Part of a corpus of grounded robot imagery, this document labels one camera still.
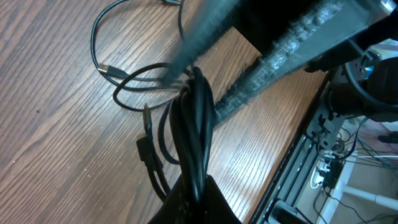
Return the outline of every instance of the wooden table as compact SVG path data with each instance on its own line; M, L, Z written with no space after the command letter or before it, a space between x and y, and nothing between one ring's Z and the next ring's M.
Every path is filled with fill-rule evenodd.
M161 206L136 149L141 114L113 102L114 87L91 61L91 26L110 3L1 1L0 223L146 223ZM198 3L187 1L184 22ZM179 41L177 11L156 0L112 10L100 25L99 61L129 72L166 62ZM258 54L233 29L199 59L215 100ZM242 221L251 216L323 79L289 75L215 131L209 173ZM174 94L121 98L142 106ZM161 112L152 113L154 130ZM168 125L165 138L175 155ZM179 167L165 163L164 169L174 184Z

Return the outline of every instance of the usb connector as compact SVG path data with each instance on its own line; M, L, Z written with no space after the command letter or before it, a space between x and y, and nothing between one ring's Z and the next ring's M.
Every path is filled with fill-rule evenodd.
M120 79L125 79L129 76L125 71L110 65L99 64L98 71L101 72L102 74L107 74L111 77L120 78Z

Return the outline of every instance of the white pole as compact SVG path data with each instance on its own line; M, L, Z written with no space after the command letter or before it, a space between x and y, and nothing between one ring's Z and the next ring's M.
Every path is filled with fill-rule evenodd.
M359 189L356 189L353 187L349 187L347 185L344 185L342 188L343 188L343 192L346 192L351 195L355 195L357 197L360 197L360 198L363 198L366 200L370 200L379 205L383 205L387 208L391 208L391 209L398 211L398 200L388 198L385 196L381 196L381 195L375 195L375 194L366 192L364 190L359 190Z

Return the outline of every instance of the wood grain surface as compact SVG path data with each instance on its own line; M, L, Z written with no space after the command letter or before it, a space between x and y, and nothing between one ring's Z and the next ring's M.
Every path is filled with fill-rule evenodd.
M0 1L0 223L146 223L161 206L136 149L141 114L113 102L114 86L91 61L91 26L110 3ZM199 3L186 2L184 23ZM156 0L118 6L100 24L98 60L128 72L169 61L180 40L177 11ZM199 59L215 100L258 54L232 29ZM301 71L289 75L215 131L209 173L242 221L323 79ZM121 98L142 106L174 94ZM152 113L154 130L161 112ZM165 138L175 155L169 125ZM165 163L164 169L174 184L179 167Z

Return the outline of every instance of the cable plug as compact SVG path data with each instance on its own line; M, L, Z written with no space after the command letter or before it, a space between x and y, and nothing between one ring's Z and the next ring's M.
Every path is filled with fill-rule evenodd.
M142 118L144 120L145 136L137 140L137 148L139 158L145 163L145 166L149 170L156 172L162 172L163 163L156 154L155 145L152 137L152 120L150 116L150 109L148 104L145 104L144 111L142 112ZM158 164L160 170L156 169L155 164Z
M153 139L153 137L152 137L152 117L150 115L150 109L149 109L147 103L144 106L144 111L142 112L142 118L144 120L145 134L149 138Z
M125 71L110 65L99 64L98 71L102 74L107 74L114 78L125 79L129 76Z
M144 162L149 170L155 170L154 155L152 153L155 150L155 146L152 140L148 136L144 136L138 139L136 143L140 160Z
M177 0L162 0L162 2L164 4L170 4L170 5L173 5L173 6L179 6L180 5L180 2L177 1Z

